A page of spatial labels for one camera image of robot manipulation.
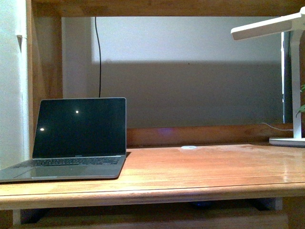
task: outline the white cable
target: white cable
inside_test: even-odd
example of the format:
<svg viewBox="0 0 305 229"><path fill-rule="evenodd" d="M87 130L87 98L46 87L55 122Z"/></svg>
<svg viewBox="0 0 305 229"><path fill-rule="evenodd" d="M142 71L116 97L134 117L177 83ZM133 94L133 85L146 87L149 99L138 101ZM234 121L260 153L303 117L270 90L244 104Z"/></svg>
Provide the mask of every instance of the white cable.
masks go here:
<svg viewBox="0 0 305 229"><path fill-rule="evenodd" d="M274 126L271 126L271 125L269 125L269 124L267 124L267 123L262 123L262 124L265 124L265 125L267 125L267 126L273 128L273 129L275 129L275 130L280 130L280 131L293 131L293 129L279 129L279 128L276 128L276 127L274 127Z"/></svg>

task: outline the gray wall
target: gray wall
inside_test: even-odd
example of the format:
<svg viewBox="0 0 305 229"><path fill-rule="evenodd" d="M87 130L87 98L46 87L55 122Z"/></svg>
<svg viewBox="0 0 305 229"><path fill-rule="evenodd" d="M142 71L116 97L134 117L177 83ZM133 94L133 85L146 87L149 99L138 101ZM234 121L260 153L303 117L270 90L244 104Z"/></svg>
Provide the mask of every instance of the gray wall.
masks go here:
<svg viewBox="0 0 305 229"><path fill-rule="evenodd" d="M97 18L102 97L126 97L128 127L278 123L281 38L236 42L233 27L269 18ZM64 97L98 97L94 18L63 20Z"/></svg>

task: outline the black cable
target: black cable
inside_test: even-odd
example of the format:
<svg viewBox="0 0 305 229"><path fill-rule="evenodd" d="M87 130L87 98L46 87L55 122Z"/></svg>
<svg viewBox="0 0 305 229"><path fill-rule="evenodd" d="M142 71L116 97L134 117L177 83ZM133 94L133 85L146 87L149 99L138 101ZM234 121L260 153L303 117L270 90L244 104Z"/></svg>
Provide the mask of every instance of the black cable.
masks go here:
<svg viewBox="0 0 305 229"><path fill-rule="evenodd" d="M99 33L97 32L96 17L95 17L94 22L95 22L95 32L96 32L97 43L99 44L99 54L100 54L100 87L99 87L99 98L100 98L101 97L101 82L102 82L102 55L101 55L101 45L100 45Z"/></svg>

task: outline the white round grommet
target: white round grommet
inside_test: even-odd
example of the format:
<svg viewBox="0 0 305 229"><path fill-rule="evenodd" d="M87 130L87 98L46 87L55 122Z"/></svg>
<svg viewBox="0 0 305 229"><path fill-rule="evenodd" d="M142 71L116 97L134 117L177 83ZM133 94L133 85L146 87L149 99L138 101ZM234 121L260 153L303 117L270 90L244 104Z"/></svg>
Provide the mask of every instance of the white round grommet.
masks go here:
<svg viewBox="0 0 305 229"><path fill-rule="evenodd" d="M182 149L196 149L197 147L195 146L182 146Z"/></svg>

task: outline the laptop trackpad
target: laptop trackpad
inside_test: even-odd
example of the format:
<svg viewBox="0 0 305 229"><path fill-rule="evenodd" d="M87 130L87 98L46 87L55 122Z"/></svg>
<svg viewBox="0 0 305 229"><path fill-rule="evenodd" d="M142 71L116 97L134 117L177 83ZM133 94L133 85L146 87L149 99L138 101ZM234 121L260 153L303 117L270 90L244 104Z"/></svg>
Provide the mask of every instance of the laptop trackpad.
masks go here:
<svg viewBox="0 0 305 229"><path fill-rule="evenodd" d="M56 177L75 177L81 175L88 166L49 166L36 167L27 171L16 178L32 178L39 177L50 179Z"/></svg>

